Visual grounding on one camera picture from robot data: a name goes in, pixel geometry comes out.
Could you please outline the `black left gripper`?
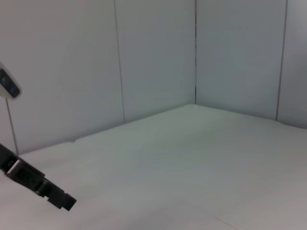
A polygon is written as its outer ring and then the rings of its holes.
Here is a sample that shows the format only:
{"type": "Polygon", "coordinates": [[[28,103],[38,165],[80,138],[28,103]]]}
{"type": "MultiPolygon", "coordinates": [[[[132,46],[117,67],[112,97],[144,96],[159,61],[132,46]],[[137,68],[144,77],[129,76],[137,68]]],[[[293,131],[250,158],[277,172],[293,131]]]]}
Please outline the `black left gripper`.
{"type": "Polygon", "coordinates": [[[41,197],[47,197],[47,201],[58,209],[64,208],[70,211],[77,201],[58,186],[45,179],[45,175],[41,171],[2,144],[0,145],[0,170],[16,183],[41,197]]]}

